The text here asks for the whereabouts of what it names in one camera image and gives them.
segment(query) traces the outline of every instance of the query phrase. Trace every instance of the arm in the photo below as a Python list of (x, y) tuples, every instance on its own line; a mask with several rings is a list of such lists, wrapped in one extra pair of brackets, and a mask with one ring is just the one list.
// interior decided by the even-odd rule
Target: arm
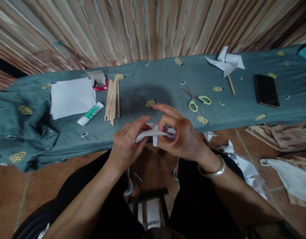
[[(165, 113), (159, 123), (159, 130), (164, 131), (166, 125), (176, 130), (175, 141), (170, 142), (161, 136), (158, 138), (158, 147), (175, 156), (196, 161), (208, 173), (219, 169), (219, 157), (203, 143), (188, 119), (164, 104), (158, 103), (153, 108)], [(262, 196), (228, 167), (222, 175), (212, 179), (212, 182), (219, 198), (246, 235), (249, 226), (284, 220)]]
[(149, 119), (150, 117), (141, 117), (115, 133), (110, 156), (103, 168), (55, 220), (44, 239), (91, 236), (111, 189), (143, 151), (147, 138), (139, 143), (135, 143), (135, 139), (141, 129), (150, 129), (145, 124)]

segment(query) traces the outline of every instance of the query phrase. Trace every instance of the green label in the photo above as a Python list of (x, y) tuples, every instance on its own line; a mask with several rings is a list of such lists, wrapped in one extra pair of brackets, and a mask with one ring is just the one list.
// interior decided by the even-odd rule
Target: green label
[(84, 116), (90, 120), (90, 119), (92, 119), (100, 110), (101, 110), (101, 108), (100, 108), (98, 105), (95, 105), (95, 106), (93, 106), (88, 112), (86, 112)]

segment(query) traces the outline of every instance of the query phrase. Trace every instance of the gray-green cloth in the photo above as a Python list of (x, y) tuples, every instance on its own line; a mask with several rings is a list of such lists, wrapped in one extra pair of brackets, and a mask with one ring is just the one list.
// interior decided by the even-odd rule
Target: gray-green cloth
[[(162, 113), (145, 104), (150, 100), (162, 102), (176, 108), (188, 118), (198, 132), (228, 129), (260, 123), (275, 123), (306, 120), (306, 60), (297, 52), (303, 45), (285, 47), (261, 52), (241, 53), (245, 70), (237, 68), (230, 76), (236, 95), (230, 89), (229, 81), (223, 78), (223, 71), (209, 64), (204, 55), (179, 57), (182, 65), (174, 58), (138, 61), (116, 67), (98, 67), (109, 79), (115, 74), (123, 74), (120, 80), (121, 118), (112, 127), (104, 121), (105, 108), (86, 126), (77, 120), (83, 115), (73, 115), (52, 120), (50, 116), (50, 89), (43, 87), (49, 83), (87, 77), (84, 71), (63, 71), (45, 73), (20, 78), (6, 92), (0, 92), (0, 163), (10, 164), (10, 157), (19, 152), (25, 156), (11, 157), (22, 172), (37, 170), (48, 164), (60, 162), (70, 157), (93, 153), (112, 147), (113, 134), (126, 123), (143, 115), (151, 115), (150, 122), (158, 123)], [(280, 107), (259, 105), (256, 101), (255, 74), (277, 76), (275, 83)], [(204, 95), (212, 100), (204, 105), (195, 99), (197, 112), (188, 108), (190, 96), (180, 88), (189, 86), (193, 94)], [(96, 101), (106, 104), (107, 91), (96, 93)], [(32, 114), (19, 112), (19, 105), (32, 109)], [(266, 117), (255, 121), (265, 114)], [(208, 124), (202, 124), (197, 117), (202, 116)], [(16, 139), (6, 139), (8, 135)]]

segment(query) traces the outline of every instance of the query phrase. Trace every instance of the bundle of wooden sticks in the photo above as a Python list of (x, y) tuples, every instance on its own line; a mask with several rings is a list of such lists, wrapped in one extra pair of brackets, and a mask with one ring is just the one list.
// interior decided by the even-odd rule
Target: bundle of wooden sticks
[(114, 126), (114, 119), (116, 116), (116, 93), (118, 102), (118, 117), (120, 118), (120, 89), (119, 78), (117, 75), (114, 77), (114, 80), (109, 79), (104, 116), (104, 121), (111, 121), (112, 126)]

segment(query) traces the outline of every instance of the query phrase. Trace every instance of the scissor handle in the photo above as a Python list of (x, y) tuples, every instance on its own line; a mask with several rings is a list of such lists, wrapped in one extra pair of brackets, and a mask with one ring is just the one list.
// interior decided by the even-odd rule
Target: scissor handle
[(190, 110), (193, 111), (193, 112), (197, 112), (197, 111), (199, 110), (199, 108), (198, 108), (198, 106), (196, 105), (196, 103), (195, 103), (194, 100), (190, 100), (190, 102), (189, 102), (189, 108), (190, 108)]
[(212, 103), (211, 99), (208, 98), (207, 96), (199, 96), (198, 99), (206, 105), (210, 105)]

